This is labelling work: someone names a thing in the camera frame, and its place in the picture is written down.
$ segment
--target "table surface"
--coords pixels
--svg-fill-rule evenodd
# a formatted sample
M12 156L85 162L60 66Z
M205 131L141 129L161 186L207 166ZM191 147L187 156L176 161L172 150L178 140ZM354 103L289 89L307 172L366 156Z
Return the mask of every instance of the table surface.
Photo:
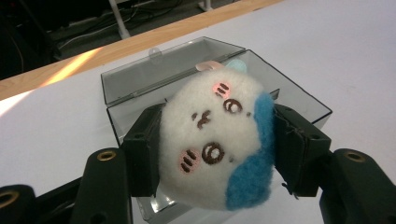
M252 49L333 110L322 128L332 139L331 150L346 147L370 155L396 183L395 11L393 0L282 1L155 45L168 49L208 36ZM80 177L94 151L116 147L100 74L148 56L150 47L133 54L113 51L115 61L76 69L77 76L0 101L1 185L27 184L40 195ZM81 57L95 57L101 50ZM276 174L264 205L195 220L322 223L318 197L297 201L281 182ZM144 223L134 205L135 223Z

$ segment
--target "dark floor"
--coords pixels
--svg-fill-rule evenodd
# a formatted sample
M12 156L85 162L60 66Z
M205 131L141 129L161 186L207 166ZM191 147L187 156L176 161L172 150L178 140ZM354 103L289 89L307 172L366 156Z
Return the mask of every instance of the dark floor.
M198 7L201 1L161 0L138 7L121 6L120 13L127 30L133 36L203 13ZM213 8L233 2L233 0L212 1ZM72 23L69 27L51 32L49 35L60 49L60 53L55 55L58 60L121 40L118 25L111 11L105 12L100 18Z

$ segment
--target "plush toy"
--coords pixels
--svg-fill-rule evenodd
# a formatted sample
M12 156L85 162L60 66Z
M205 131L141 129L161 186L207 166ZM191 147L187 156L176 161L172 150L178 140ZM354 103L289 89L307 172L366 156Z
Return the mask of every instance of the plush toy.
M163 109L163 192L191 206L236 210L263 203L274 165L273 107L242 61L201 72Z

